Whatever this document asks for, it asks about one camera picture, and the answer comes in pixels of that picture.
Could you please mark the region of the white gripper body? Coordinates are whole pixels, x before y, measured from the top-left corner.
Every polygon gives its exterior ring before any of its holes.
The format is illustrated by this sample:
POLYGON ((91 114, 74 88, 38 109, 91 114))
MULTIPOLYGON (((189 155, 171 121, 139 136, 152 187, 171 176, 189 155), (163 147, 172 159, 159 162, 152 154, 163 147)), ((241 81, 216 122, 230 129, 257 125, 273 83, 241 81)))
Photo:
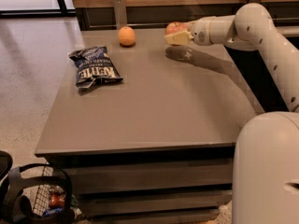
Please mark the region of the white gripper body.
POLYGON ((214 17, 204 17, 197 21, 192 21, 190 28, 193 42, 199 46, 210 46, 212 44, 210 38, 210 27, 214 17))

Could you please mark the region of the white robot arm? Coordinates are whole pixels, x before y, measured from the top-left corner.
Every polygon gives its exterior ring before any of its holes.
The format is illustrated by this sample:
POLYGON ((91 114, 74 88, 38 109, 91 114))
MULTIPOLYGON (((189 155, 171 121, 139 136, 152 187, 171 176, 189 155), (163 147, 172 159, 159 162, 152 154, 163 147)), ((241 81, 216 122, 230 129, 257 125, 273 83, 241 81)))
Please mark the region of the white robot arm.
POLYGON ((259 3, 247 3, 230 16, 180 22, 174 30, 165 31, 164 39, 171 46, 220 44, 260 55, 285 109, 265 108, 237 138, 232 224, 298 224, 298 48, 259 3))

